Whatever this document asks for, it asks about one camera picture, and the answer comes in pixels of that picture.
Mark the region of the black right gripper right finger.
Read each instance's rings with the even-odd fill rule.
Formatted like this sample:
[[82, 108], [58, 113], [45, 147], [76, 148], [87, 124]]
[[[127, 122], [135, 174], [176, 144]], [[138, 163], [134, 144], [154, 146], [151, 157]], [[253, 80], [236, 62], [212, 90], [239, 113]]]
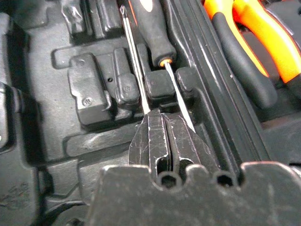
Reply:
[[220, 170], [215, 154], [179, 115], [164, 114], [172, 155], [172, 170], [186, 176], [186, 167], [198, 164], [213, 174]]

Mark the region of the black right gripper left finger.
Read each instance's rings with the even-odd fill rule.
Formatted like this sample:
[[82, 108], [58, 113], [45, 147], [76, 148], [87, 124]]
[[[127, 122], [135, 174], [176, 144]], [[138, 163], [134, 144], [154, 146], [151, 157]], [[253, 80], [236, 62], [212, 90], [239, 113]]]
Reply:
[[145, 165], [151, 174], [171, 170], [171, 151], [166, 123], [159, 110], [146, 114], [129, 146], [128, 164]]

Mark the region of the Phillips screwdriver orange black handle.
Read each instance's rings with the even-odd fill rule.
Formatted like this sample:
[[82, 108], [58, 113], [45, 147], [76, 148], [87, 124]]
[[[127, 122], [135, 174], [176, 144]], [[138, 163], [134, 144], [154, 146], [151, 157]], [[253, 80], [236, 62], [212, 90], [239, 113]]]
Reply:
[[146, 115], [151, 110], [150, 110], [150, 107], [149, 107], [149, 104], [148, 104], [145, 85], [144, 85], [144, 82], [143, 82], [143, 73], [142, 73], [142, 70], [141, 70], [139, 57], [138, 57], [138, 54], [137, 54], [137, 50], [136, 50], [132, 30], [131, 30], [131, 27], [130, 27], [128, 15], [127, 15], [127, 9], [124, 5], [121, 5], [120, 8], [119, 8], [119, 11], [120, 11], [120, 14], [121, 14], [121, 17], [122, 17], [122, 23], [123, 23], [123, 26], [124, 26], [125, 35], [126, 35], [127, 42], [128, 42], [128, 45], [129, 45], [130, 56], [131, 56], [131, 60], [132, 60], [132, 66], [133, 66], [134, 73], [135, 73], [135, 76], [136, 76], [137, 81], [138, 81], [138, 87], [139, 87], [140, 94], [141, 94], [141, 103], [142, 103], [143, 113], [144, 113], [144, 115]]

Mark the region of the black plastic tool case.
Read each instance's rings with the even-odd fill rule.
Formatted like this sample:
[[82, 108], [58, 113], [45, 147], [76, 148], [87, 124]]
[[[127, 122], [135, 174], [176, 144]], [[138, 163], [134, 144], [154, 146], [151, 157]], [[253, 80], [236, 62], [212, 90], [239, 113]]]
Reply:
[[[184, 119], [129, 0], [0, 0], [0, 226], [301, 226], [301, 99], [237, 24], [277, 92], [257, 107], [204, 0], [159, 1], [177, 85], [220, 170], [181, 177], [172, 155], [160, 174], [128, 164], [145, 115], [121, 5], [150, 111]], [[301, 49], [301, 0], [260, 2]]]

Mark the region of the orange black handled pliers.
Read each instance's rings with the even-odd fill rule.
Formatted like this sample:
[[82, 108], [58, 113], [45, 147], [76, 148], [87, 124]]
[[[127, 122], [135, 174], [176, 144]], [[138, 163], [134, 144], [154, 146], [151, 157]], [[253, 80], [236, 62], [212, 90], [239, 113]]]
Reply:
[[246, 94], [261, 109], [277, 102], [267, 70], [242, 36], [248, 28], [270, 54], [283, 83], [301, 99], [301, 49], [260, 0], [204, 0], [225, 58]]

